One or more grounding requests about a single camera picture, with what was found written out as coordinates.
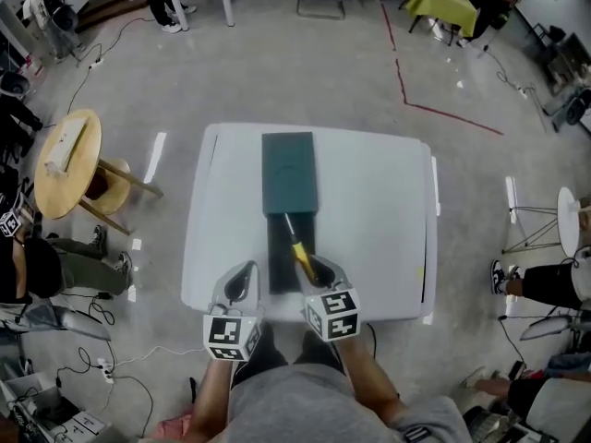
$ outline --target green pants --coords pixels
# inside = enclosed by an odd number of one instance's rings
[[[127,289],[126,277],[101,262],[103,254],[95,247],[67,238],[51,238],[47,242],[59,256],[62,267],[62,290],[88,287],[119,295]]]

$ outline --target white shirt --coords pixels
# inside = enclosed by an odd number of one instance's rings
[[[591,383],[550,379],[537,394],[527,414],[527,423],[571,443],[591,416]]]
[[[579,267],[576,268],[573,264],[571,269],[574,291],[583,302],[583,308],[589,310],[591,309],[591,258],[578,257],[576,260]]]
[[[34,16],[41,30],[47,28],[49,17],[47,17],[43,0],[25,0],[25,3],[22,5],[22,16],[25,19]]]

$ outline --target red line on floor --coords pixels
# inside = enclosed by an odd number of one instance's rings
[[[440,115],[443,115],[443,116],[447,116],[448,118],[453,118],[454,120],[460,120],[460,121],[465,122],[465,123],[468,123],[470,125],[477,126],[478,128],[486,129],[487,131],[490,131],[491,133],[494,133],[495,135],[500,135],[500,136],[503,136],[504,135],[504,133],[500,132],[499,130],[497,130],[495,128],[491,128],[489,126],[481,125],[480,123],[473,122],[471,120],[468,120],[466,118],[463,118],[462,116],[458,116],[457,114],[448,114],[447,112],[442,112],[441,110],[436,110],[434,108],[429,108],[429,107],[426,107],[424,105],[417,105],[416,103],[409,102],[406,99],[406,90],[404,89],[403,75],[400,72],[400,63],[398,62],[398,59],[396,59],[396,67],[397,67],[397,72],[398,72],[398,80],[400,80],[400,89],[401,89],[401,91],[403,93],[404,105],[408,105],[410,107],[415,107],[415,108],[418,108],[419,110],[425,110],[426,112],[432,112],[434,114],[440,114]]]
[[[384,12],[384,18],[386,18],[386,26],[388,27],[388,32],[390,33],[390,41],[392,42],[392,50],[396,51],[396,42],[394,42],[394,35],[392,33],[392,25],[390,24],[390,19],[388,18],[388,12],[386,11],[386,7],[384,4],[381,4],[381,10]]]

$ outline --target wall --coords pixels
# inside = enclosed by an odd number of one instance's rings
[[[521,0],[517,8],[531,26],[541,23],[575,32],[591,51],[591,0]]]

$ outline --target stairs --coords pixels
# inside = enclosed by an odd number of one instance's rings
[[[90,0],[78,13],[78,27],[76,32],[81,33],[88,28],[103,23],[107,19],[119,17],[148,6],[148,0]]]

